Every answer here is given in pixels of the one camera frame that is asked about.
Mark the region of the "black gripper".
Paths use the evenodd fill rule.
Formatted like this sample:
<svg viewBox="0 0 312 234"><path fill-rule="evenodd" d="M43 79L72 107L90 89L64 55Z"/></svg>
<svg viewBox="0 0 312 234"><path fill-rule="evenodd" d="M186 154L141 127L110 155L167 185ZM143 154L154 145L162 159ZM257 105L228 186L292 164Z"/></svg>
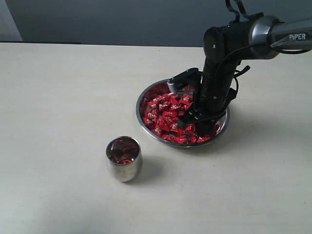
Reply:
<svg viewBox="0 0 312 234"><path fill-rule="evenodd" d="M220 71L216 77L207 70L202 71L199 86L193 102L184 115L178 117L178 126L185 130L190 124L196 123L196 133L202 137L209 135L217 123L217 119L197 121L197 119L215 118L221 115L230 101L234 99L231 83L234 71Z"/></svg>

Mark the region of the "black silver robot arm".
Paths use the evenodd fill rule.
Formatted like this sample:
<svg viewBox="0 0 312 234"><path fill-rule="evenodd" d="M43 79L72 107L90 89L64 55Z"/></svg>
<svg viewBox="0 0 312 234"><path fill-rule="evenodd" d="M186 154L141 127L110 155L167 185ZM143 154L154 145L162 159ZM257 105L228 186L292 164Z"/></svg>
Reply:
<svg viewBox="0 0 312 234"><path fill-rule="evenodd" d="M205 62L202 72L189 69L171 82L195 88L193 102L179 117L178 126L194 124L202 136L226 114L238 89L232 81L249 70L238 71L243 60L273 59L278 54L301 54L312 49L312 20L281 22L274 16L251 17L227 26L211 27L204 34Z"/></svg>

